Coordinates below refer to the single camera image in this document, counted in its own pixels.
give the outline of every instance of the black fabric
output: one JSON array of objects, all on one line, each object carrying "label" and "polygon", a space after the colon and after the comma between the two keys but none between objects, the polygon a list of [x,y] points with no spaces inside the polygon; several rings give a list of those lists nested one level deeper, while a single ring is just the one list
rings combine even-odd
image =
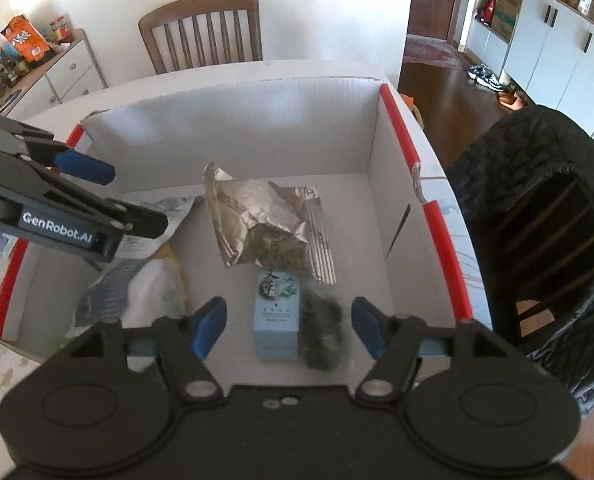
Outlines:
[{"label": "black fabric", "polygon": [[[518,344],[516,291],[505,280],[491,225],[562,175],[577,179],[594,203],[594,140],[562,113],[530,106],[478,137],[446,175],[480,263],[494,330]],[[594,279],[555,318],[523,350],[568,386],[587,414],[594,406]]]}]

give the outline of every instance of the red edge strip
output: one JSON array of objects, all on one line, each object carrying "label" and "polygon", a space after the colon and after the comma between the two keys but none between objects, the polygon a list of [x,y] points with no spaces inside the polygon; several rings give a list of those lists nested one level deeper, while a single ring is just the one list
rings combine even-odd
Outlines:
[{"label": "red edge strip", "polygon": [[[404,123],[404,119],[399,113],[391,89],[386,83],[379,88],[379,95],[386,106],[392,127],[397,135],[397,140],[399,140],[399,146],[404,154],[408,171],[412,176],[415,163],[420,162],[415,145],[410,138],[406,123]],[[453,305],[453,314],[455,314],[456,319],[472,319],[471,300],[468,298],[466,283],[462,276],[451,235],[448,232],[448,227],[446,227],[446,222],[443,220],[442,210],[437,202],[430,202],[424,205],[423,208],[430,235],[433,238],[435,250],[437,250],[437,256],[442,266],[443,278],[448,287],[448,296]]]},{"label": "red edge strip", "polygon": [[[81,124],[75,126],[75,128],[70,133],[68,140],[66,140],[66,144],[71,148],[77,146],[77,143],[84,135],[85,131]],[[10,253],[10,262],[8,263],[8,268],[6,269],[6,275],[4,279],[1,280],[0,285],[0,339],[4,335],[4,325],[6,324],[6,315],[8,314],[8,307],[10,306],[10,299],[13,295],[14,289],[14,282],[16,282],[16,278],[19,274],[19,270],[21,269],[21,264],[24,260],[24,256],[26,255],[26,250],[28,248],[28,241],[19,239],[17,240],[16,244],[14,245],[13,250]]]}]

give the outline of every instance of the black quilted jacket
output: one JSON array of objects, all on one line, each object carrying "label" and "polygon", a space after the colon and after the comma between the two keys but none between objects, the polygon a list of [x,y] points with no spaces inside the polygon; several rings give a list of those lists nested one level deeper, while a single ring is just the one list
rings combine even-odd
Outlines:
[{"label": "black quilted jacket", "polygon": [[[554,173],[574,173],[594,194],[594,141],[562,113],[530,106],[494,124],[446,171],[475,240],[482,219],[509,211]],[[478,251],[480,266],[485,254]],[[489,303],[491,298],[482,270]],[[528,353],[564,383],[586,415],[594,406],[594,282],[560,328]]]}]

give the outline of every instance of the dark green object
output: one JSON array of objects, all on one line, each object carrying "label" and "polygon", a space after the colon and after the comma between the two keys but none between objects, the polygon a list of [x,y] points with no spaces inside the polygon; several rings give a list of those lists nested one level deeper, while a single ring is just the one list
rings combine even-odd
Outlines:
[{"label": "dark green object", "polygon": [[333,299],[306,290],[302,314],[299,345],[306,365],[324,372],[334,370],[344,352],[341,306]]}]

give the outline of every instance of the orange bag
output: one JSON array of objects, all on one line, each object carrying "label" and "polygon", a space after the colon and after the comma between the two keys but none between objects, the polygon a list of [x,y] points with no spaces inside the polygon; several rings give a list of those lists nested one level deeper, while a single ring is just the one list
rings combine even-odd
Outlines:
[{"label": "orange bag", "polygon": [[28,63],[43,59],[44,54],[50,50],[43,36],[23,15],[10,20],[1,34]]}]

